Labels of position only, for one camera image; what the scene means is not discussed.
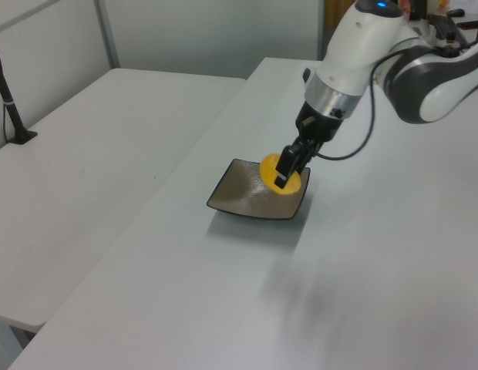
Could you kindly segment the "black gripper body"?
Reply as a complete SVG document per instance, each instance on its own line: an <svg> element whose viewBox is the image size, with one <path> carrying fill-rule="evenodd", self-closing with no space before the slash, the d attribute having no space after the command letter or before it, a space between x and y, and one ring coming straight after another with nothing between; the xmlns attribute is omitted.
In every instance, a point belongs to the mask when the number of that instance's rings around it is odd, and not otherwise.
<svg viewBox="0 0 478 370"><path fill-rule="evenodd" d="M342 122L343 118L323 116L307 102L304 102L295 120L295 125L303 140L326 143L335 136Z"/></svg>

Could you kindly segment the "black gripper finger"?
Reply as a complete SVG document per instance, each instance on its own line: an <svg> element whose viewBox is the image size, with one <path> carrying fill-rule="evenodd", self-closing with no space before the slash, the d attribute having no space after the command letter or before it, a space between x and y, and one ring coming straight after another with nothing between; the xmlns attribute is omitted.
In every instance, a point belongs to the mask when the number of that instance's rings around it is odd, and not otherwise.
<svg viewBox="0 0 478 370"><path fill-rule="evenodd" d="M302 172L311 159L317 156L320 143L314 140L302 140L299 142L299 153L296 171Z"/></svg>
<svg viewBox="0 0 478 370"><path fill-rule="evenodd" d="M274 184L285 189L288 181L294 178L294 175L299 175L299 160L300 160L301 147L299 144L291 144L286 146L280 155L275 170L278 175L274 181Z"/></svg>

